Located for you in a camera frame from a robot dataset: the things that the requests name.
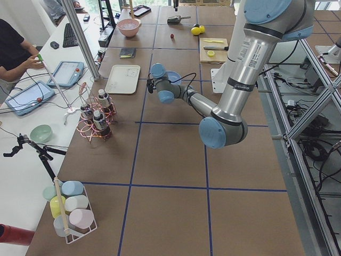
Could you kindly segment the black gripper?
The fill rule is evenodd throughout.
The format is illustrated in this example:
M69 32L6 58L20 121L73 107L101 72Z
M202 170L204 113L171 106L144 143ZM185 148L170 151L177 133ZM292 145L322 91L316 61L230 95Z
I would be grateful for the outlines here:
M153 94L153 91L156 89L152 78L147 79L147 89L151 94Z

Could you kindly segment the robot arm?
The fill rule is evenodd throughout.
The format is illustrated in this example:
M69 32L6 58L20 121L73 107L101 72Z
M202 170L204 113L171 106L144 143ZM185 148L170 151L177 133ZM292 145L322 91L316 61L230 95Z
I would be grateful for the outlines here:
M147 80L150 93L157 91L162 103L175 99L187 102L204 118L199 124L202 142L210 148L240 143L248 127L241 112L256 81L279 42L307 38L313 31L315 1L241 1L234 31L243 38L232 40L238 45L237 58L227 78L218 104L205 98L189 85L169 80L165 67L152 65Z

